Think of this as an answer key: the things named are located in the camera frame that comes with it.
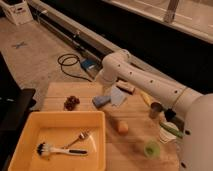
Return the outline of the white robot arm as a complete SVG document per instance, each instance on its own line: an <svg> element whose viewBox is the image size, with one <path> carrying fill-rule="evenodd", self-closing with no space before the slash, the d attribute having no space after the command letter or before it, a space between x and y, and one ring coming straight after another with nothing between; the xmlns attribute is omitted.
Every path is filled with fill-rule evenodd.
<svg viewBox="0 0 213 171"><path fill-rule="evenodd" d="M108 54L96 79L103 85L124 79L172 109L184 121L179 171L213 171L213 93L142 71L130 58L125 49Z"/></svg>

